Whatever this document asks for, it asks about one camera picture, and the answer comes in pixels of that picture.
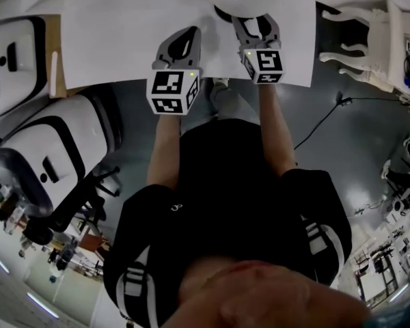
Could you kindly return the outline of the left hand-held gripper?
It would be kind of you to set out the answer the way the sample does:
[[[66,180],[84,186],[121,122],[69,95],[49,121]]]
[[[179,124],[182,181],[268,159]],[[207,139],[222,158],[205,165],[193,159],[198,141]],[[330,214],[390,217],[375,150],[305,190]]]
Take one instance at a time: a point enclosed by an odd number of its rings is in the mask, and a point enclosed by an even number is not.
[[[155,114],[186,115],[200,92],[201,36],[187,27],[164,40],[146,83],[146,98]]]

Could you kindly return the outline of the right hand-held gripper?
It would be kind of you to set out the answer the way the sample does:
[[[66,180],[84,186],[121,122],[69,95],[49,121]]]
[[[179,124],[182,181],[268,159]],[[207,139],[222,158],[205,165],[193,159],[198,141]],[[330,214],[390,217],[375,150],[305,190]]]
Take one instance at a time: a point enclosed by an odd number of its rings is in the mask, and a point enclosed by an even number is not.
[[[285,71],[283,66],[279,26],[270,14],[256,18],[262,38],[255,38],[247,29],[249,18],[232,16],[236,37],[240,42],[239,56],[253,83],[279,83]]]

